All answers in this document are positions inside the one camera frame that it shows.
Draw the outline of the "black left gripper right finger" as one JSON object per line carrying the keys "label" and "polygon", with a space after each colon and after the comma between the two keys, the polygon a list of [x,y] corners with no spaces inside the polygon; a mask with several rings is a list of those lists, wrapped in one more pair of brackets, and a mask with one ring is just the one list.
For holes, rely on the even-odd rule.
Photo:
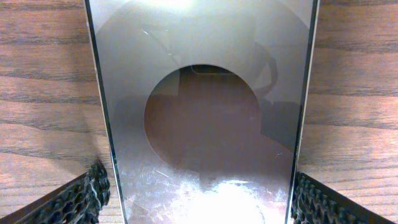
{"label": "black left gripper right finger", "polygon": [[290,216],[294,224],[393,224],[302,172],[295,175]]}

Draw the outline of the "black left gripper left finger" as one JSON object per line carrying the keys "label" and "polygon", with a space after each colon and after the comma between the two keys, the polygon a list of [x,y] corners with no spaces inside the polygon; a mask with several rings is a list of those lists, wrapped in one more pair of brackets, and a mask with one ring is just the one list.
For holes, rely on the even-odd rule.
{"label": "black left gripper left finger", "polygon": [[25,207],[1,218],[10,224],[98,223],[110,198],[105,166],[95,161],[88,171]]}

